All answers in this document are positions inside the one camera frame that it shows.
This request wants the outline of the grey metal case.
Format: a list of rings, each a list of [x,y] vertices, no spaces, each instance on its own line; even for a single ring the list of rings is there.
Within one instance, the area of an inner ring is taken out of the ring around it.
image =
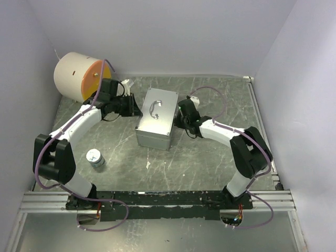
[[[159,150],[169,150],[177,101],[175,91],[150,88],[144,98],[135,133],[138,145]]]

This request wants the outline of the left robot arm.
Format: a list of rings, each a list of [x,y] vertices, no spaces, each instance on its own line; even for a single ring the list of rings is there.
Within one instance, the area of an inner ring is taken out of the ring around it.
[[[100,89],[83,102],[79,111],[59,129],[49,135],[40,134],[34,143],[33,172],[36,183],[43,189],[40,179],[55,181],[54,186],[79,198],[85,209],[98,203],[97,188],[76,170],[73,147],[98,122],[110,113],[120,117],[141,116],[134,94],[130,91],[131,79],[118,81],[104,78]]]

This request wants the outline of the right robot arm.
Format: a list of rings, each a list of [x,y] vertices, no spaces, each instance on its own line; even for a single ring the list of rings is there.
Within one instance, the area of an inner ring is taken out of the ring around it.
[[[256,178],[270,172],[272,154],[256,127],[230,127],[209,116],[200,116],[191,97],[178,103],[174,125],[196,138],[219,142],[232,151],[236,172],[223,189],[223,204],[230,209],[241,202],[241,196]]]

